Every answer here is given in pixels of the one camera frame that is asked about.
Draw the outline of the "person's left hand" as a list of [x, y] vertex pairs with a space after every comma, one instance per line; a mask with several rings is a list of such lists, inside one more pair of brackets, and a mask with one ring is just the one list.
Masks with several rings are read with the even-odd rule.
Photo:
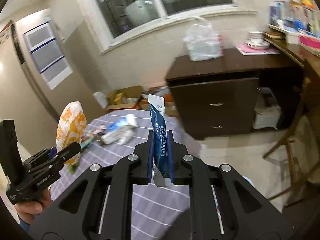
[[34, 215], [41, 214], [52, 202], [49, 190], [45, 189], [39, 202], [21, 202], [15, 204], [14, 208], [21, 221], [31, 224], [35, 219]]

